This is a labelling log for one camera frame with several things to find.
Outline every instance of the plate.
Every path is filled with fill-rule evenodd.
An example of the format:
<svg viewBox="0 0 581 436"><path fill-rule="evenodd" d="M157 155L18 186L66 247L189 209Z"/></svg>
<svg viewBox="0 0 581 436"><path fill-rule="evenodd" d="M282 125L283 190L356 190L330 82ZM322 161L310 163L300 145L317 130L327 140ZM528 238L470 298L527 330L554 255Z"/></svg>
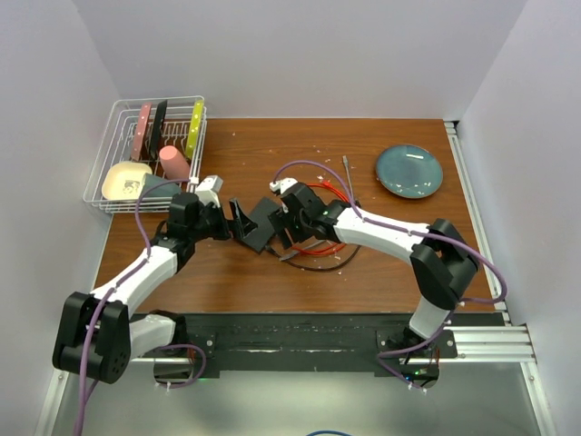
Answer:
<svg viewBox="0 0 581 436"><path fill-rule="evenodd" d="M388 191L404 198L425 198L442 185L442 166L432 154L411 144L385 150L375 165L378 179Z"/></svg>
<svg viewBox="0 0 581 436"><path fill-rule="evenodd" d="M105 176L101 193L107 200L137 200L143 189L143 176L152 172L145 163L116 163Z"/></svg>

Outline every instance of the wooden table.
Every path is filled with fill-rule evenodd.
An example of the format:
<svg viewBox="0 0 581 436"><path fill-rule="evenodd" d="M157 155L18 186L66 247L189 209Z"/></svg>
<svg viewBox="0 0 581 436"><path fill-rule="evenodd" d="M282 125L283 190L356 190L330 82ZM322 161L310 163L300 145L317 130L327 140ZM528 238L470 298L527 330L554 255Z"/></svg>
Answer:
<svg viewBox="0 0 581 436"><path fill-rule="evenodd" d="M442 164L444 182L423 200L406 200L388 193L375 175L378 155L394 144L416 144ZM342 155L349 157L353 189L370 212L418 223L447 218L476 247L448 137L441 120L370 119L222 119L210 120L202 158L202 173L218 174L224 203L237 197L247 213L270 195L268 183L278 168L295 159L326 163L344 175ZM305 183L327 177L315 167L296 166L292 176ZM149 234L165 217L143 215ZM143 249L132 214L117 214L104 250L97 284L113 278ZM339 253L344 259L351 247ZM297 258L311 266L333 265L327 259ZM490 297L480 271L467 295ZM411 268L389 256L363 248L338 272L307 272L280 263L268 253L257 255L233 241L202 241L196 254L171 280L143 303L140 311L172 312L411 312L419 291ZM489 311L490 306L468 305Z"/></svg>

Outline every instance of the blue plate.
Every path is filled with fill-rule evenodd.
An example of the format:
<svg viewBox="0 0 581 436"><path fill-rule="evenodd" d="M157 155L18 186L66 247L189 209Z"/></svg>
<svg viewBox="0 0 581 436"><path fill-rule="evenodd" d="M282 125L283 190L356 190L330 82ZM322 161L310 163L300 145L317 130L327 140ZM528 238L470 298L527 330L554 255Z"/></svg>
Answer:
<svg viewBox="0 0 581 436"><path fill-rule="evenodd" d="M444 174L438 159L416 145L394 145L375 165L381 183L395 195L424 198L442 185Z"/></svg>

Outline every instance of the wall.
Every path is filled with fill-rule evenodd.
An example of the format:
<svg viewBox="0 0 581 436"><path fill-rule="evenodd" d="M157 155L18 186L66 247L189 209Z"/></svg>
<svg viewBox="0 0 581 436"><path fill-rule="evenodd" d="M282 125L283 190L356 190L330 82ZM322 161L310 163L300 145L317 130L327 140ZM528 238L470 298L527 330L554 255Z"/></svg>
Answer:
<svg viewBox="0 0 581 436"><path fill-rule="evenodd" d="M491 248L561 434L578 434L581 3L529 0L460 122Z"/></svg>
<svg viewBox="0 0 581 436"><path fill-rule="evenodd" d="M74 0L123 97L212 116L458 119L526 0Z"/></svg>
<svg viewBox="0 0 581 436"><path fill-rule="evenodd" d="M109 220L81 199L117 98L72 3L0 2L0 434L34 433L64 298L93 284Z"/></svg>

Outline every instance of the white wire rack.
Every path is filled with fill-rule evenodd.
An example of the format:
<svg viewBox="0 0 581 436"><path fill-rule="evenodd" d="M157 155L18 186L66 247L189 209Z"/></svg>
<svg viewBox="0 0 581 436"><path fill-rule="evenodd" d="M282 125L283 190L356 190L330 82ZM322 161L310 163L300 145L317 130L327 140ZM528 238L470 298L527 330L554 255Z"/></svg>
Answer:
<svg viewBox="0 0 581 436"><path fill-rule="evenodd" d="M86 203L98 207L107 213L129 213L135 211L136 200L107 200L101 194L101 188L105 176L113 165L130 160L129 155L133 146L133 136L137 126L139 112L142 105L147 102L153 104L150 122L147 125L147 133L145 136L145 145L149 145L153 124L151 120L155 116L155 107L163 100L168 101L162 133L163 145L173 145L182 151L184 150L190 120L192 118L193 105L195 102L203 100L203 97L196 95L191 97L120 100L116 102L109 115L99 153L97 154L91 176L84 190L83 200ZM206 124L206 107L204 106L198 143L190 168L190 177L200 176ZM152 168L153 174L164 177L163 168L158 160L143 160L140 162L148 164ZM184 184L182 188L193 192L195 186L188 183L187 186ZM171 199L171 197L145 198L141 203L140 211L165 212L168 210Z"/></svg>

